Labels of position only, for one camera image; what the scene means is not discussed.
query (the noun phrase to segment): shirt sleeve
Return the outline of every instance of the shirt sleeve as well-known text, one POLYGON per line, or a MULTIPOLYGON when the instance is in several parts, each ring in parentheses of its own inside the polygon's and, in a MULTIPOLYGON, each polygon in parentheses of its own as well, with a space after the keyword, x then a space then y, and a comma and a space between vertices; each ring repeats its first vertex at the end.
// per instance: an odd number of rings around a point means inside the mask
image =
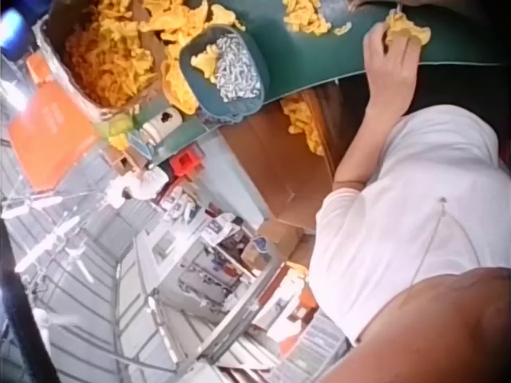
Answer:
POLYGON ((316 237, 339 232, 359 194, 360 191, 350 188, 340 188, 330 193, 316 214, 316 237))

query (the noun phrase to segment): bare skin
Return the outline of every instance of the bare skin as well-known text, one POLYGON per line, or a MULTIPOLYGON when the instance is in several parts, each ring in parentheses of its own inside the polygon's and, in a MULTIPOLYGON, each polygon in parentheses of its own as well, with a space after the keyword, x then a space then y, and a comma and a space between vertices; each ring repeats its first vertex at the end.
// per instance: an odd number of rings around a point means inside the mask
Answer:
MULTIPOLYGON (((401 37, 385 52, 385 31, 379 23, 364 39, 370 101, 335 173, 334 189, 364 189, 414 95, 420 45, 401 37)), ((410 287, 378 313, 362 332, 360 345, 319 381, 511 381, 510 281, 508 269, 481 268, 410 287)))

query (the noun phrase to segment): forearm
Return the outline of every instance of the forearm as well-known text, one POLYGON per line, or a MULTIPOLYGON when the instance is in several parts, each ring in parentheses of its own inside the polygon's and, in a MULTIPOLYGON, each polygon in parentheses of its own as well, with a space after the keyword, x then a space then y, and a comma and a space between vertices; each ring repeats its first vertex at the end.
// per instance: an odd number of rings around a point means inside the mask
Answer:
POLYGON ((394 122, 366 113, 362 125, 335 171, 334 190, 362 190, 378 166, 378 158, 394 127, 394 122))

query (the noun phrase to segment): plastic container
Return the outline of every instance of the plastic container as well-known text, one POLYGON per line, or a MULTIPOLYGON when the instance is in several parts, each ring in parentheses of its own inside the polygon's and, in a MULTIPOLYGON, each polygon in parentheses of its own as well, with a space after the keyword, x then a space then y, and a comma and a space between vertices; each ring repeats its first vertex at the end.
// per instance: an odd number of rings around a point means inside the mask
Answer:
POLYGON ((240 122, 245 116, 256 113, 263 106, 264 95, 270 84, 270 75, 259 48, 250 35, 236 30, 231 26, 210 26, 201 34, 193 38, 182 50, 179 57, 181 72, 190 85, 200 106, 214 117, 228 119, 232 122, 240 122), (206 50, 206 46, 214 44, 216 40, 225 34, 234 34, 241 39, 249 53, 252 64, 261 82, 259 96, 253 98, 239 98, 234 101, 225 102, 220 96, 215 84, 204 77, 201 70, 190 64, 192 56, 196 56, 206 50))

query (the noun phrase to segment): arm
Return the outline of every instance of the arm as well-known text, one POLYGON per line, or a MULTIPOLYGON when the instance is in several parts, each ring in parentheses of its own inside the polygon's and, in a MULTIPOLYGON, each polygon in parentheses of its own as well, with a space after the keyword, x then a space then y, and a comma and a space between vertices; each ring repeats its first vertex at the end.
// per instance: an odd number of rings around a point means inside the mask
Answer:
POLYGON ((414 96, 420 42, 403 36, 393 41, 385 52, 386 29, 386 23, 376 24, 364 37, 364 66, 370 100, 362 125, 337 167, 334 190, 364 189, 392 128, 410 107, 414 96))

